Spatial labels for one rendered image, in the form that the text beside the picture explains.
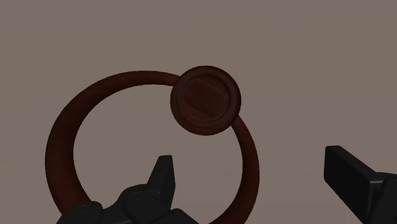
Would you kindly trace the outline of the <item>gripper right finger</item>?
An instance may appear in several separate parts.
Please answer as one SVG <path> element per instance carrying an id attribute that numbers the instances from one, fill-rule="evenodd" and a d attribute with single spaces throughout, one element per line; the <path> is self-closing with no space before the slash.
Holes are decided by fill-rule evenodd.
<path id="1" fill-rule="evenodd" d="M 327 146 L 324 180 L 362 224 L 397 224 L 397 174 L 376 172 L 341 146 Z"/>

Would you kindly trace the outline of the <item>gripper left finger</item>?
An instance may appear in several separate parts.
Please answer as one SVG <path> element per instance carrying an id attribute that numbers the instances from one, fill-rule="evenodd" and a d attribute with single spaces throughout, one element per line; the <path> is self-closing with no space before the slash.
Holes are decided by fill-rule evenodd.
<path id="1" fill-rule="evenodd" d="M 171 208 L 175 189 L 172 156 L 162 155 L 146 184 L 126 188 L 107 208 L 96 201 L 76 204 L 56 224 L 199 224 Z"/>

